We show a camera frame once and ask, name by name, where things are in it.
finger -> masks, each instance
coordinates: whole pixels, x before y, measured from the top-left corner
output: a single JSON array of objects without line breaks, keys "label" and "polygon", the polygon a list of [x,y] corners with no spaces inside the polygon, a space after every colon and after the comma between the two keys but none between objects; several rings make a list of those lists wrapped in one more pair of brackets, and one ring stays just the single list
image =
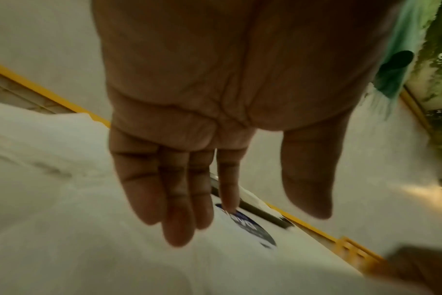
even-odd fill
[{"label": "finger", "polygon": [[210,164],[213,162],[214,154],[214,150],[190,154],[188,187],[195,215],[195,223],[198,229],[209,227],[213,221]]},{"label": "finger", "polygon": [[158,174],[158,145],[129,136],[111,126],[109,149],[129,203],[146,224],[161,222],[166,215],[166,193]]},{"label": "finger", "polygon": [[314,217],[331,217],[334,175],[351,112],[284,132],[281,146],[284,190],[293,204]]},{"label": "finger", "polygon": [[222,150],[216,152],[218,163],[218,180],[220,185],[220,198],[223,208],[233,212],[239,206],[239,169],[240,161],[247,152],[247,148],[240,150]]},{"label": "finger", "polygon": [[187,187],[189,153],[161,147],[159,174],[166,191],[168,212],[163,220],[166,240],[173,246],[187,244],[195,232],[195,218]]}]

green fabric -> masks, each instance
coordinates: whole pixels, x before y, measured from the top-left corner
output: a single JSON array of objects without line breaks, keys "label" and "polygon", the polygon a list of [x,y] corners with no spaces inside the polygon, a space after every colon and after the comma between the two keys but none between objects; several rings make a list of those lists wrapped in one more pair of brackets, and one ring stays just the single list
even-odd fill
[{"label": "green fabric", "polygon": [[414,59],[420,39],[420,6],[417,0],[406,0],[373,85],[390,100],[399,96]]}]

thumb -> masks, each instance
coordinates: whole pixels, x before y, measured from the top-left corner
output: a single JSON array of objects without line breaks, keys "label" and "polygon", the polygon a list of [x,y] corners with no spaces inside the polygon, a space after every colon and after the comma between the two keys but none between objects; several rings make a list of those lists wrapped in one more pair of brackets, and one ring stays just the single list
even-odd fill
[{"label": "thumb", "polygon": [[331,217],[334,175],[351,113],[347,110],[314,125],[284,132],[284,191],[295,206],[314,217]]}]

white floor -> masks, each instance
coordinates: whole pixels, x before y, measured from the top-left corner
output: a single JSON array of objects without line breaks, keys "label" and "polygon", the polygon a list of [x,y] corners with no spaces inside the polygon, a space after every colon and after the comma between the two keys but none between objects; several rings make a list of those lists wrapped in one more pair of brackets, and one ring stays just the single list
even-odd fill
[{"label": "white floor", "polygon": [[[0,64],[106,119],[98,39],[88,0],[0,0]],[[378,254],[403,243],[442,247],[442,159],[402,103],[386,120],[367,99],[354,113],[335,186],[335,214],[314,220],[292,207],[280,181],[281,134],[260,132],[241,184],[261,199]]]}]

tiled floor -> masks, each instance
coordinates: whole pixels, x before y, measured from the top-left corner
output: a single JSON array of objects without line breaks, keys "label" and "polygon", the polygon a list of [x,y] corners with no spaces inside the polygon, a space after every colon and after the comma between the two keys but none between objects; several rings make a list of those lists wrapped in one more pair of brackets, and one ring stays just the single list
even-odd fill
[{"label": "tiled floor", "polygon": [[42,114],[70,114],[73,111],[0,75],[0,103]]}]

